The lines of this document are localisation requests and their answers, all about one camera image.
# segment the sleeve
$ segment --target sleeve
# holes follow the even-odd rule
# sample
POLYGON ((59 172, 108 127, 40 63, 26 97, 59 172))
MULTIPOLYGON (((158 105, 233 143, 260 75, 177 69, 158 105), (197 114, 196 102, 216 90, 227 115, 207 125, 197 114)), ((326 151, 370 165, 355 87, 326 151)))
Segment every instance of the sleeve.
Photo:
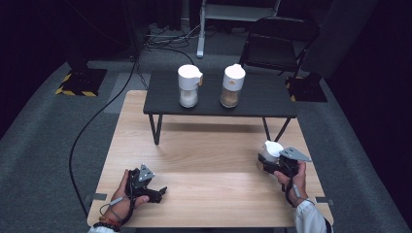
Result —
POLYGON ((296 208, 294 223, 297 233, 333 232, 321 212, 309 200, 303 201, 296 208))
POLYGON ((115 233, 115 231, 104 226, 91 226, 87 233, 115 233))

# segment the black table leg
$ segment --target black table leg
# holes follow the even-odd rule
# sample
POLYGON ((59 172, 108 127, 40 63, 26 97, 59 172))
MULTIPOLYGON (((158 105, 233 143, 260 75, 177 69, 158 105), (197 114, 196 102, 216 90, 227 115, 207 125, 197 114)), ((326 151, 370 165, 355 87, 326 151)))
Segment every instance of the black table leg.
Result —
POLYGON ((271 141, 270 140, 269 129, 267 128, 266 118, 262 117, 261 119, 263 119, 264 132, 266 132, 267 141, 271 141))
POLYGON ((286 127, 288 126, 288 124, 289 124, 290 121, 291 121, 291 119, 288 117, 288 118, 286 119, 286 122, 284 123, 284 126, 282 126, 281 131, 279 131, 279 134, 278 134, 278 136, 276 137, 276 139, 275 139, 274 142, 277 143, 277 142, 279 141, 279 139, 281 138, 282 134, 285 132, 286 127))
POLYGON ((149 115, 149 120, 151 121, 152 133, 154 135, 154 143, 158 145, 158 142, 160 141, 161 121, 163 120, 163 115, 158 116, 157 127, 155 127, 153 115, 149 115))

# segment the dark wall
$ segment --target dark wall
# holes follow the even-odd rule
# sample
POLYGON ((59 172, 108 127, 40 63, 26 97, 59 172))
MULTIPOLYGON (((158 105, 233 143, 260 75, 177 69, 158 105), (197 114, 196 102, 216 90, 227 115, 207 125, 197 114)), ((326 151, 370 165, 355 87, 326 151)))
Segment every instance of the dark wall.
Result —
MULTIPOLYGON (((38 87, 66 61, 65 45, 55 30, 64 25, 49 21, 48 1, 0 2, 0 138, 38 87)), ((129 48, 122 1, 52 1, 86 61, 129 48)))
POLYGON ((411 227, 412 21, 407 2, 378 3, 327 83, 411 227))

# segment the gray carpet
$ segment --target gray carpet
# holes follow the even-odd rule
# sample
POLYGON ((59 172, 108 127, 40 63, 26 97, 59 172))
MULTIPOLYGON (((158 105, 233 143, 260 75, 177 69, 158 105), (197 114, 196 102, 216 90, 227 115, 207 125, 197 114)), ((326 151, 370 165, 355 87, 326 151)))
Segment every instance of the gray carpet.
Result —
MULTIPOLYGON (((236 63, 242 35, 216 33, 206 39, 205 56, 195 57, 197 41, 185 52, 204 72, 223 73, 236 63)), ((177 71, 190 63, 172 50, 144 50, 139 71, 177 71)), ((123 57, 88 63, 108 69, 97 97, 55 95, 70 70, 63 64, 43 83, 0 142, 0 232, 87 232, 86 217, 70 182, 69 156, 83 127, 118 94, 132 68, 123 57)), ((248 73, 271 73, 246 69, 248 73)), ((73 153, 73 174, 82 198, 97 187, 105 157, 128 89, 143 89, 133 73, 122 95, 84 131, 73 153)), ((296 102, 298 121, 316 164, 334 217, 335 232, 410 232, 373 170, 349 122, 324 81, 327 103, 296 102)), ((123 229, 123 232, 135 232, 123 229)), ((138 229, 137 232, 282 232, 282 229, 138 229)))

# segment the finger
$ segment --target finger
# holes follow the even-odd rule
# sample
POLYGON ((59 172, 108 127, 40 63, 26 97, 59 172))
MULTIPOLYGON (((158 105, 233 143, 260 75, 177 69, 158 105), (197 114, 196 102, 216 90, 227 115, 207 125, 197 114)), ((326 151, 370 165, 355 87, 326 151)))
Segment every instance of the finger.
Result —
POLYGON ((128 170, 124 170, 123 178, 121 179, 120 185, 119 185, 119 190, 120 191, 125 191, 126 185, 127 185, 127 179, 128 179, 128 170))
POLYGON ((278 179, 278 182, 281 184, 288 184, 289 183, 289 177, 285 176, 285 174, 281 172, 274 172, 275 177, 278 179))
POLYGON ((140 196, 136 199, 136 203, 134 204, 134 208, 146 203, 149 201, 149 196, 140 196))
POLYGON ((306 163, 303 162, 303 161, 298 160, 297 165, 299 166, 299 168, 297 170, 297 174, 304 175, 305 172, 306 172, 306 163))

